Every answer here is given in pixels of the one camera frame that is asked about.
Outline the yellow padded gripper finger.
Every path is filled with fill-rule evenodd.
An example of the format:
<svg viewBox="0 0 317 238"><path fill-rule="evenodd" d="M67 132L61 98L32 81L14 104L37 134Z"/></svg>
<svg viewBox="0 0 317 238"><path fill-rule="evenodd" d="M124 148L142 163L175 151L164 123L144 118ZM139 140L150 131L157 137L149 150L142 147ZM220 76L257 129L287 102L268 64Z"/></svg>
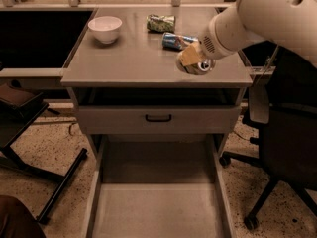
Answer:
<svg viewBox="0 0 317 238"><path fill-rule="evenodd" d="M197 64L202 60L203 56L198 42L190 44L180 54L180 62L183 66Z"/></svg>

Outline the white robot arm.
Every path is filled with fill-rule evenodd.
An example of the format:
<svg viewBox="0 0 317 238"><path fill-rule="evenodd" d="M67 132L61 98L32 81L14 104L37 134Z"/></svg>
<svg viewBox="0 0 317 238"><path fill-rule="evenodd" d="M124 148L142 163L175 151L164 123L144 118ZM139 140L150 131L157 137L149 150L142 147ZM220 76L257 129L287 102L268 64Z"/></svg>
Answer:
<svg viewBox="0 0 317 238"><path fill-rule="evenodd" d="M213 60L263 41L317 65L317 0L236 0L178 54L177 65L206 71Z"/></svg>

